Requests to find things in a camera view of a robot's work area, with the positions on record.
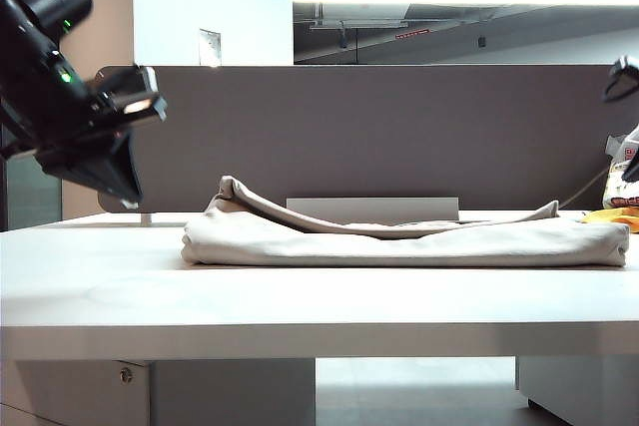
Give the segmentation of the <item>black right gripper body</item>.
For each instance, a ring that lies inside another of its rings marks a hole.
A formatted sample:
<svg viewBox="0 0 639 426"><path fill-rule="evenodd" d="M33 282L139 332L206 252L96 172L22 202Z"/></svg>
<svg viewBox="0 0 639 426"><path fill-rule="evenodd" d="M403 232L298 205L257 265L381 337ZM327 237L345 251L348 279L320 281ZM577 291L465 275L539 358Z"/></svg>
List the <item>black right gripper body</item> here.
<svg viewBox="0 0 639 426"><path fill-rule="evenodd" d="M608 84L604 89L606 103L617 102L638 92L638 60L621 56L608 72Z"/></svg>

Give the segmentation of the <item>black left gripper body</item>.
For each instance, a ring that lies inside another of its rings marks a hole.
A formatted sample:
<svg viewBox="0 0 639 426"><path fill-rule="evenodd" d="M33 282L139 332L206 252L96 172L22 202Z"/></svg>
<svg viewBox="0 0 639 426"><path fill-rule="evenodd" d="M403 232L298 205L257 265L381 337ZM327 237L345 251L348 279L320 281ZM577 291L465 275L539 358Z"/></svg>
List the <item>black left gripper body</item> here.
<svg viewBox="0 0 639 426"><path fill-rule="evenodd" d="M92 85L51 46L1 44L1 97L1 124L15 136L1 149L5 160L106 143L114 132L167 117L152 68L126 67Z"/></svg>

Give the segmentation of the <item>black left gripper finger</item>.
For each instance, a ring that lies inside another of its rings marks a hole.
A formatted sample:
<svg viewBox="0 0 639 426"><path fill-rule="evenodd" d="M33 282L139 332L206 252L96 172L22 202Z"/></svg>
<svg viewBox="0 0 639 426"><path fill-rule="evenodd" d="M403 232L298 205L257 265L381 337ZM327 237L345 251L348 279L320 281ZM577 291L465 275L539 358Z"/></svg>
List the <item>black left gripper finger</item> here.
<svg viewBox="0 0 639 426"><path fill-rule="evenodd" d="M106 192L117 198L127 210L135 210L143 198L132 154L132 132L114 132L108 138L103 163Z"/></svg>
<svg viewBox="0 0 639 426"><path fill-rule="evenodd" d="M103 181L103 163L108 142L49 149L37 154L37 162L47 175L107 194Z"/></svg>

